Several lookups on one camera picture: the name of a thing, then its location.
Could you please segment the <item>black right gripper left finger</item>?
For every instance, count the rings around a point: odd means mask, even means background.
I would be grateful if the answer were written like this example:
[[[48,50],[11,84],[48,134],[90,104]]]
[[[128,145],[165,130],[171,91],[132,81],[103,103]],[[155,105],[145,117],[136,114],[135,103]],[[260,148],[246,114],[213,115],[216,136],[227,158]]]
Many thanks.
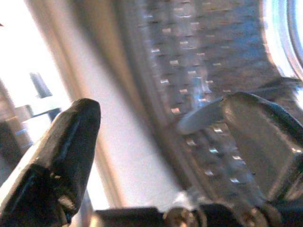
[[[101,122],[83,98],[56,116],[0,186],[0,227],[68,227],[88,183]]]

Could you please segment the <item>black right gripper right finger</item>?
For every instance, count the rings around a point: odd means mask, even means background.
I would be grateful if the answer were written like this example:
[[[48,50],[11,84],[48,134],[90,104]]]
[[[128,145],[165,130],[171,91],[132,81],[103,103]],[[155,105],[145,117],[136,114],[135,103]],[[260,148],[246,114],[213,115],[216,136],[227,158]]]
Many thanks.
[[[238,92],[221,104],[241,157],[270,201],[303,197],[303,125],[276,103]]]

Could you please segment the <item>grey drum paddle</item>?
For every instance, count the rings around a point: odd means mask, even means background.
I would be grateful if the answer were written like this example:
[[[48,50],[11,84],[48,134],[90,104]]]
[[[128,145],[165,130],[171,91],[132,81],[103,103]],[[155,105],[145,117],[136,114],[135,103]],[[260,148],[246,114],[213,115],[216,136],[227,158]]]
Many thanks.
[[[177,125],[177,131],[182,135],[189,135],[223,119],[221,111],[222,98],[215,99],[206,105],[187,113]]]

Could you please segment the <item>steel washer drum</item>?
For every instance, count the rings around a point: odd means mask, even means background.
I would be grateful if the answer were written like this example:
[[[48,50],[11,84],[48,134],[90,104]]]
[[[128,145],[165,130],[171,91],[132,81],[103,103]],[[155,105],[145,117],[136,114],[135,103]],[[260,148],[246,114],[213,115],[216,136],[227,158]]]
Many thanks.
[[[296,0],[117,0],[135,86],[184,188],[232,207],[267,199],[224,119],[189,135],[187,113],[244,92],[276,103],[303,125],[303,52],[288,19]]]

